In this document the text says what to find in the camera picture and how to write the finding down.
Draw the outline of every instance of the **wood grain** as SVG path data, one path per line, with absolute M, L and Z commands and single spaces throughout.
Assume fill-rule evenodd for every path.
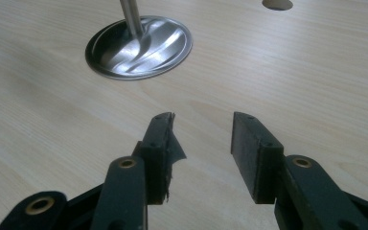
M 292 3 L 138 0 L 142 15 L 184 23 L 194 47 L 162 76 L 115 81 L 84 49 L 123 19 L 118 1 L 0 0 L 0 221 L 36 192 L 72 198 L 102 183 L 166 111 L 188 159 L 170 201 L 149 207 L 149 229 L 278 229 L 229 153 L 234 111 L 368 200 L 368 0 Z

